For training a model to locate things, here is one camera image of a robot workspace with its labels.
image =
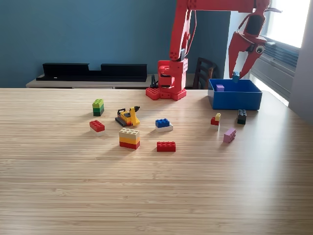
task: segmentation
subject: cable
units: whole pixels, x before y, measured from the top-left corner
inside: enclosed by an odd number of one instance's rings
[[[196,33],[196,28],[197,28],[197,13],[195,11],[195,27],[194,27],[194,30],[192,32],[191,40],[190,40],[190,43],[188,45],[187,52],[185,53],[185,56],[188,55],[188,53],[189,53],[192,41],[194,40],[194,36],[195,36],[195,33]]]

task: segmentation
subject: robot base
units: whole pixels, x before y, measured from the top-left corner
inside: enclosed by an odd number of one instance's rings
[[[186,89],[183,89],[182,91],[172,94],[168,92],[161,92],[160,88],[147,88],[146,89],[146,96],[150,97],[153,100],[158,99],[173,99],[173,100],[180,100],[184,98],[187,95]]]

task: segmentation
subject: white lego brick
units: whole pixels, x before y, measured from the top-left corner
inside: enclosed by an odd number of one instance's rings
[[[220,124],[219,124],[218,126],[216,126],[216,125],[210,125],[210,129],[219,131],[219,129],[220,129]]]
[[[170,126],[166,126],[166,127],[158,128],[156,126],[156,131],[157,132],[172,131],[173,129],[174,129],[174,126],[171,123],[170,123]]]
[[[136,140],[140,137],[140,132],[138,130],[123,128],[119,131],[118,135],[119,137]]]
[[[97,137],[103,136],[105,131],[100,131],[100,132],[96,132],[95,130],[93,130],[92,128],[90,128],[90,132],[92,132],[93,134],[95,134]]]

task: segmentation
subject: cyan lego piece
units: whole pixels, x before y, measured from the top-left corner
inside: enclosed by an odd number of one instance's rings
[[[238,83],[239,78],[240,78],[239,73],[238,73],[238,72],[234,72],[232,78],[233,78],[233,82],[234,82],[234,83]]]
[[[156,120],[157,128],[167,127],[170,126],[170,121],[165,119]]]

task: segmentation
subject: robotic arm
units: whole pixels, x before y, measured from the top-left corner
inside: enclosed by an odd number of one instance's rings
[[[266,11],[279,12],[268,7],[270,0],[177,0],[172,31],[170,61],[158,62],[158,83],[160,98],[178,100],[186,96],[185,82],[190,49],[197,27],[196,11],[238,11],[250,13],[234,32],[229,49],[229,77],[232,78],[239,52],[248,52],[246,62],[240,72],[245,76],[255,61],[265,50],[266,39],[260,36],[265,22]],[[190,34],[191,13],[195,11],[195,28]],[[247,21],[243,32],[239,29]]]

